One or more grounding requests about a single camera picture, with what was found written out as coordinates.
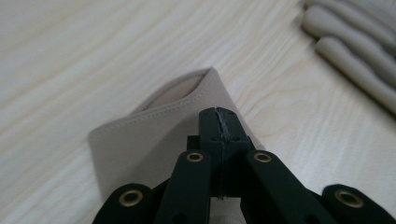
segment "table surface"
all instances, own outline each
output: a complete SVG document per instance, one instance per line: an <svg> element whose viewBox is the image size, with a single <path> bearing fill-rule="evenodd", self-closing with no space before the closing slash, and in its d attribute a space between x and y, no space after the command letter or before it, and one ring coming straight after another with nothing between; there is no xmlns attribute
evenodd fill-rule
<svg viewBox="0 0 396 224"><path fill-rule="evenodd" d="M396 118L320 58L297 0L0 3L0 222L90 223L89 131L213 66L267 150L317 193L396 217Z"/></svg>

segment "stitched seam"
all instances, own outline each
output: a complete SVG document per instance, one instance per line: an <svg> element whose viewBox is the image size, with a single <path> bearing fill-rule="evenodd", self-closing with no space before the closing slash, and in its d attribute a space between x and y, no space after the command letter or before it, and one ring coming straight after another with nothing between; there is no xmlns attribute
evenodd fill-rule
<svg viewBox="0 0 396 224"><path fill-rule="evenodd" d="M113 130L115 130L117 128L120 128L120 127L128 126L128 125L140 122L140 121L145 120L145 119L150 119L150 118L153 118L153 117L157 117L157 116L159 116L161 114L164 114L164 113L168 113L168 112L172 112L172 111L175 111L175 110L179 110L179 109L181 109L181 108L183 108L183 107L185 107L187 105L190 105L190 104L194 103L195 101L197 101L202 95L204 95L207 87L211 83L212 82L210 82L210 81L206 81L206 84L204 86L202 86L202 88L200 90L198 90L197 92L193 93L191 95L191 98L189 97L190 99L188 99L187 101L180 102L179 104L176 104L176 105L169 105L168 107L160 110L159 112L153 112L152 114L149 114L149 115L146 115L146 116L143 116L143 117L140 117L140 118L131 119L131 120L125 120L125 121L123 121L121 123L113 124L110 127L107 127L107 128L101 130L98 133L94 133L93 136L100 136L100 135L102 135L104 133L109 133L109 132L111 132L111 131L113 131Z"/></svg>

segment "light wood grain surface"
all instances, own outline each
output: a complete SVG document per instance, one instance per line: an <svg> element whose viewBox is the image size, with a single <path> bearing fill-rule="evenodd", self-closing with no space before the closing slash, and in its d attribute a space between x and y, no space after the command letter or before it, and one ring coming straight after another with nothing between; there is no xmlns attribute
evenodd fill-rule
<svg viewBox="0 0 396 224"><path fill-rule="evenodd" d="M314 52L298 1L0 2L0 222L90 223L87 134L214 66L306 187L360 189L396 217L396 118Z"/></svg>

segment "gray glove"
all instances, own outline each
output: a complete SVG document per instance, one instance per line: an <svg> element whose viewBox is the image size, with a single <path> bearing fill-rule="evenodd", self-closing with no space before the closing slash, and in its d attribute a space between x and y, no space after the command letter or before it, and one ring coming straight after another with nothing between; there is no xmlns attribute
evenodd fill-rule
<svg viewBox="0 0 396 224"><path fill-rule="evenodd" d="M306 5L303 28L320 38L317 52L396 114L396 10L358 0Z"/></svg>

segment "beige cloth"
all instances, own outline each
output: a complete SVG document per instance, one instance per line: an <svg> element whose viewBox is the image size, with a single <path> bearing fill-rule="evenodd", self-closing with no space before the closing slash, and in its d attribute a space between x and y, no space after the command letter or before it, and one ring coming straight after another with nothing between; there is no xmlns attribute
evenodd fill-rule
<svg viewBox="0 0 396 224"><path fill-rule="evenodd" d="M254 145L263 149L238 114L218 72L214 68L196 71L165 85L133 114L90 133L104 199L128 183L154 188L169 178L178 155L186 150L187 136L198 135L198 113L217 106L234 111ZM239 202L212 199L211 222L244 222Z"/></svg>
<svg viewBox="0 0 396 224"><path fill-rule="evenodd" d="M320 39L318 53L396 114L396 34L358 1L310 0L303 28Z"/></svg>

